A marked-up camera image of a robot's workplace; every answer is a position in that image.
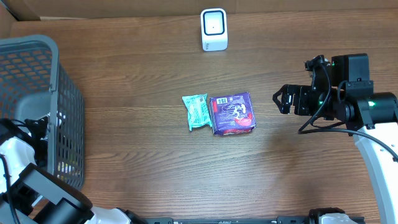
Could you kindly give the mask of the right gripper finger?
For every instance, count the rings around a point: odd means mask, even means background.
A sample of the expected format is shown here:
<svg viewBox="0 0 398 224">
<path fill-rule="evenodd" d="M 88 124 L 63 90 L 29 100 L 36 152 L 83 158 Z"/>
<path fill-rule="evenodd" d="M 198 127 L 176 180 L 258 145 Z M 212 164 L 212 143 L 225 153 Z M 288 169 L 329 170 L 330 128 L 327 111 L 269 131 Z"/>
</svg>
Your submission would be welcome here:
<svg viewBox="0 0 398 224">
<path fill-rule="evenodd" d="M 273 100 L 277 100 L 278 97 L 283 98 L 287 94 L 288 84 L 283 85 L 277 92 L 275 92 L 272 96 Z"/>
<path fill-rule="evenodd" d="M 278 107 L 280 113 L 284 114 L 284 105 L 283 105 L 283 103 L 280 100 L 278 100 L 277 98 L 273 98 L 272 100 L 276 104 L 276 106 Z"/>
</svg>

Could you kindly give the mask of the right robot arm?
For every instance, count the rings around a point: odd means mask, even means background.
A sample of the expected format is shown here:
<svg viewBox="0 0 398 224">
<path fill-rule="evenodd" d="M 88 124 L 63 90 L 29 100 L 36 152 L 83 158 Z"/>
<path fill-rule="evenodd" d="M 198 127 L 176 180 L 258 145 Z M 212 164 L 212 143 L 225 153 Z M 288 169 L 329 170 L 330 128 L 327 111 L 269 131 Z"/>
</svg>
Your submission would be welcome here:
<svg viewBox="0 0 398 224">
<path fill-rule="evenodd" d="M 282 114 L 309 119 L 299 134 L 346 133 L 368 170 L 381 223 L 397 223 L 397 97 L 374 92 L 366 53 L 318 55 L 304 63 L 310 85 L 285 84 L 272 99 Z"/>
</svg>

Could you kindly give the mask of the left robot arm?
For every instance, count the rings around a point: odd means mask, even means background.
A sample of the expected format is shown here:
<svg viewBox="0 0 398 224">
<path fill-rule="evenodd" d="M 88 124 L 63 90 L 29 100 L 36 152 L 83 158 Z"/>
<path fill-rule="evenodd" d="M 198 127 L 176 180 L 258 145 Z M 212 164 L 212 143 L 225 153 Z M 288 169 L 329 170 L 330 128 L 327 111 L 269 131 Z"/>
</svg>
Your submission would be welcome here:
<svg viewBox="0 0 398 224">
<path fill-rule="evenodd" d="M 1 119 L 1 223 L 146 224 L 130 210 L 93 206 L 79 190 L 35 164 L 38 142 Z"/>
</svg>

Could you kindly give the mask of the green gold snack packet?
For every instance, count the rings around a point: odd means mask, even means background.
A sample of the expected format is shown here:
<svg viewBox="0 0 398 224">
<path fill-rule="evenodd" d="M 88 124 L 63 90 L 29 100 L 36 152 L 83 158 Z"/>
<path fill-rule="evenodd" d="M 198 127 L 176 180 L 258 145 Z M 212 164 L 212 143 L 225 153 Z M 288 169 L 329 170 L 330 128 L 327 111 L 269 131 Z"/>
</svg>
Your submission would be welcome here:
<svg viewBox="0 0 398 224">
<path fill-rule="evenodd" d="M 57 170 L 63 174 L 67 175 L 75 175 L 75 166 L 74 163 L 69 164 L 67 162 L 59 162 L 57 165 Z"/>
</svg>

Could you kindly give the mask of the teal wet wipes pack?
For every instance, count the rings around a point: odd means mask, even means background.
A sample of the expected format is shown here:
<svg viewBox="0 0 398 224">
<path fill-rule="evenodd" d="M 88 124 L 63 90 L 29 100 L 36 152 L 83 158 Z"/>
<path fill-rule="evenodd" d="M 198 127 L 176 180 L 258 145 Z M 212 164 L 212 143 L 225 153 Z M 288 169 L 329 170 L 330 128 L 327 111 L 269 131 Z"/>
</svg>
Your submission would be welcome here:
<svg viewBox="0 0 398 224">
<path fill-rule="evenodd" d="M 183 96 L 182 101 L 187 109 L 188 128 L 200 128 L 205 125 L 212 127 L 210 113 L 206 103 L 208 94 Z"/>
</svg>

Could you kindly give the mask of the white tube gold cap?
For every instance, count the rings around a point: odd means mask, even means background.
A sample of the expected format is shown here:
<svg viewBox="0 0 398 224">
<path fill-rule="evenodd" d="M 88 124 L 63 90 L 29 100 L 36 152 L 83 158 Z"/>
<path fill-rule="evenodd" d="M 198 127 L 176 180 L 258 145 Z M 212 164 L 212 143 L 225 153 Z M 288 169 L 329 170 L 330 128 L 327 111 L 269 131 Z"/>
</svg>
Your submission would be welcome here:
<svg viewBox="0 0 398 224">
<path fill-rule="evenodd" d="M 63 114 L 62 112 L 58 112 L 55 117 L 56 117 L 56 125 L 58 127 L 64 125 L 65 121 L 67 120 L 66 114 Z"/>
</svg>

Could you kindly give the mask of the purple sanitary pad pack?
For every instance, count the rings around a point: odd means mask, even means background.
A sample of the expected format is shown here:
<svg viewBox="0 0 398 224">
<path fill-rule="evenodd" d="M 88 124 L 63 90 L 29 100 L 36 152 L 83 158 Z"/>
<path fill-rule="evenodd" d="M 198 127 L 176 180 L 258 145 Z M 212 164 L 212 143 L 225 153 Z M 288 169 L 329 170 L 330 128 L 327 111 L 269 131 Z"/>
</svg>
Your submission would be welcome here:
<svg viewBox="0 0 398 224">
<path fill-rule="evenodd" d="M 249 133 L 256 127 L 251 96 L 248 92 L 211 97 L 209 109 L 215 135 Z"/>
</svg>

